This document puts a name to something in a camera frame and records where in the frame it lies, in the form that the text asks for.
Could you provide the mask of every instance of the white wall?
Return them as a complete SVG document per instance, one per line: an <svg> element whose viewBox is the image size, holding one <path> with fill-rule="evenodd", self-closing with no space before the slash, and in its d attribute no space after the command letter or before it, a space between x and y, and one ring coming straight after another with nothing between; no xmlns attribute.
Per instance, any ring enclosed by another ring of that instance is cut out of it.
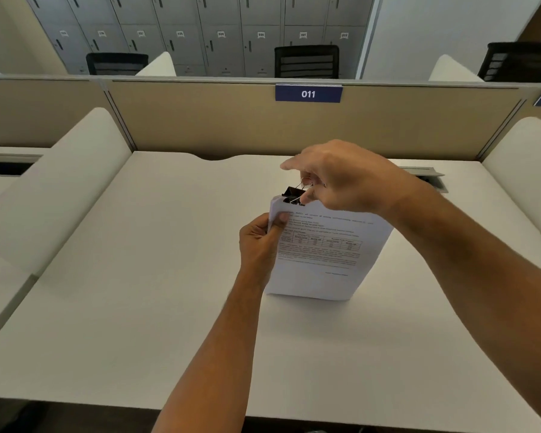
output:
<svg viewBox="0 0 541 433"><path fill-rule="evenodd" d="M487 44L515 41L541 0L382 0L363 80L426 81L448 54L478 72Z"/></svg>

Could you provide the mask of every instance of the paper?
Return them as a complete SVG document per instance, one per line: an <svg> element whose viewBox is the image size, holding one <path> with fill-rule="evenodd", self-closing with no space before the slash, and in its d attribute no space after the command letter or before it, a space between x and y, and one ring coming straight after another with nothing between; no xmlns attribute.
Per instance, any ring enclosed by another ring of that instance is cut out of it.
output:
<svg viewBox="0 0 541 433"><path fill-rule="evenodd" d="M363 282L393 227L372 213L334 211L273 198L269 226L279 212L290 212L279 241L267 293L346 300Z"/></svg>

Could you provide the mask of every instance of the black mesh chair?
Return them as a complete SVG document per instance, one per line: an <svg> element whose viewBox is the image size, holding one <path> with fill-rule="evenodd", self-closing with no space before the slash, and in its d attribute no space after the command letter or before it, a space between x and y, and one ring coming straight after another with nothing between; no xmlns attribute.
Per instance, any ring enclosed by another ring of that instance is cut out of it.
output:
<svg viewBox="0 0 541 433"><path fill-rule="evenodd" d="M88 53L88 72L98 75L135 75L148 65L148 55L138 53Z"/></svg>
<svg viewBox="0 0 541 433"><path fill-rule="evenodd" d="M490 43L478 76L486 82L541 82L541 43Z"/></svg>
<svg viewBox="0 0 541 433"><path fill-rule="evenodd" d="M274 49L274 76L306 79L338 79L337 45L293 45Z"/></svg>

